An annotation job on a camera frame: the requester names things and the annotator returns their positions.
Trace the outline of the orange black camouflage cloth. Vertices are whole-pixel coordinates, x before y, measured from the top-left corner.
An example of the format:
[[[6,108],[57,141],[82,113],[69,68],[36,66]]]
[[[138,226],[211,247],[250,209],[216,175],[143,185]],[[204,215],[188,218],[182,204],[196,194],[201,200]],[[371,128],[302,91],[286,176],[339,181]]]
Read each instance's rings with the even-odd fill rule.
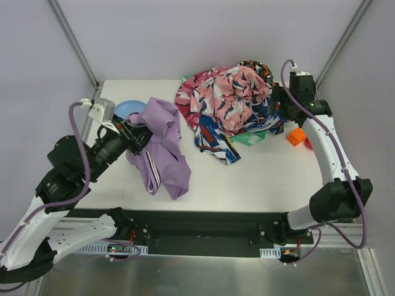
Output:
[[[245,60],[237,64],[237,66],[245,66],[253,69],[266,83],[269,88],[274,85],[273,74],[268,66],[255,60]]]

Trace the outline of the lilac purple cloth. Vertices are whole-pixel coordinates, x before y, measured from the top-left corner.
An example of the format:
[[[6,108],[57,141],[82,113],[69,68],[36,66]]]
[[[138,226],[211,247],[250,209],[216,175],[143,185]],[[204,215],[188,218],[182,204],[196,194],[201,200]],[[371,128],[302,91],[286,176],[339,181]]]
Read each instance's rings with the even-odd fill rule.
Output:
[[[189,191],[191,169],[180,150],[180,113],[174,103],[151,97],[140,113],[129,116],[132,123],[143,124],[152,132],[148,145],[126,159],[140,172],[145,189],[155,195],[164,186],[173,200]]]

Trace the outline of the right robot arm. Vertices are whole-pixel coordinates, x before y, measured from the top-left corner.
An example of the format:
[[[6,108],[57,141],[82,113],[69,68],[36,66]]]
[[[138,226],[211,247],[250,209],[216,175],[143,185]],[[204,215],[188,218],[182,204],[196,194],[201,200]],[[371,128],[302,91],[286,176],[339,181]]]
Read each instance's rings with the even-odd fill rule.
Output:
[[[362,219],[362,241],[352,244],[361,249],[367,241],[367,216],[365,205],[372,194],[370,179],[363,179],[351,165],[339,141],[333,114],[325,100],[315,98],[316,87],[313,76],[307,72],[291,71],[289,85],[273,87],[273,101],[285,118],[297,123],[310,141],[317,159],[322,188],[298,209],[286,212],[267,231],[267,238],[285,245],[315,226],[354,218]]]

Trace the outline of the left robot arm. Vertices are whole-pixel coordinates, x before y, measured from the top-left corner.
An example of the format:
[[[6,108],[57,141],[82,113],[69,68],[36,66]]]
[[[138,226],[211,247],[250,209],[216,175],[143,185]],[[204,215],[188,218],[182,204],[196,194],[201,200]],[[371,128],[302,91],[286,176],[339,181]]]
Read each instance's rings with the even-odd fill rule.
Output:
[[[92,147],[84,145],[92,182],[125,151],[138,155],[152,132],[143,124],[132,124],[114,116],[115,131],[106,130]],[[64,136],[48,153],[53,168],[35,189],[30,208],[15,231],[1,244],[1,283],[25,283],[40,278],[57,262],[78,249],[102,239],[126,239],[133,229],[131,219],[120,208],[105,212],[93,222],[58,235],[51,229],[85,196],[85,167],[74,136]]]

